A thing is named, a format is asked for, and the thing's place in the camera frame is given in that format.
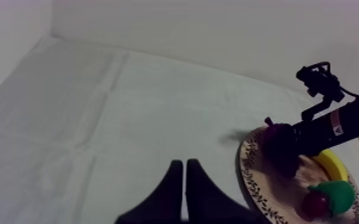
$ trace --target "plastic fruit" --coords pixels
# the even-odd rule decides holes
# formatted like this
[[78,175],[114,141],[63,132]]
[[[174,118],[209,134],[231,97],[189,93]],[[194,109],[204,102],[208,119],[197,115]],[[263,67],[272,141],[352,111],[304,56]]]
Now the plastic fruit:
[[321,191],[311,191],[304,198],[302,211],[311,219],[323,217],[329,212],[330,198]]
[[345,166],[331,150],[323,150],[313,159],[324,167],[332,181],[348,181]]
[[355,201],[355,191],[346,181],[327,181],[309,186],[310,191],[320,191],[329,196],[330,211],[333,215],[348,211]]

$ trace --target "label on robot arm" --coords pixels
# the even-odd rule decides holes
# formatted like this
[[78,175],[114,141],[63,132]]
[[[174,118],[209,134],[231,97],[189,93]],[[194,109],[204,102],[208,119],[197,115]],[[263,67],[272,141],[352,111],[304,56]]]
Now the label on robot arm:
[[339,121],[339,110],[335,110],[330,113],[331,125],[333,126],[333,131],[335,136],[343,134],[341,122]]

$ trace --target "red apple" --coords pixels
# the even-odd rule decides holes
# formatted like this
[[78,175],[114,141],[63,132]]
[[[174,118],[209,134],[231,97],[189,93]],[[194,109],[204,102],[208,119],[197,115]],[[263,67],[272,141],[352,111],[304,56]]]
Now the red apple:
[[323,217],[329,212],[329,196],[321,191],[311,191],[304,198],[302,211],[311,219]]

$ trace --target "cable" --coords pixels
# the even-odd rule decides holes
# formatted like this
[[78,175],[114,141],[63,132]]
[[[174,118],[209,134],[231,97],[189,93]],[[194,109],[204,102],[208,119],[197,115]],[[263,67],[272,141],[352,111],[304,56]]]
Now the cable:
[[339,88],[342,90],[342,92],[344,92],[344,93],[346,93],[346,94],[348,94],[348,95],[350,95],[350,96],[359,97],[359,94],[354,94],[353,92],[347,91],[347,90],[346,90],[344,87],[342,87],[342,86],[340,86]]

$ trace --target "decorative plate border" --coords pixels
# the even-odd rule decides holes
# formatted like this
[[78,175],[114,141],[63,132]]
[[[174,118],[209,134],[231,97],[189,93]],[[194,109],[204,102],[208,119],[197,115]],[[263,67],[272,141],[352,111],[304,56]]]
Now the decorative plate border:
[[[255,202],[261,206],[261,211],[264,216],[272,223],[275,224],[290,224],[283,216],[278,214],[278,211],[275,211],[273,208],[267,206],[267,199],[260,193],[260,187],[253,180],[253,173],[250,172],[250,169],[253,167],[256,156],[256,146],[258,142],[256,139],[261,139],[262,132],[264,128],[258,128],[253,130],[250,135],[242,142],[240,146],[239,153],[244,154],[239,156],[240,160],[240,171],[242,174],[243,182],[246,185],[246,188],[249,191],[249,194],[254,198]],[[355,184],[352,182],[353,178],[348,172],[348,182],[352,185],[355,190],[355,201],[352,205],[352,211],[354,213],[354,224],[359,224],[359,191]]]

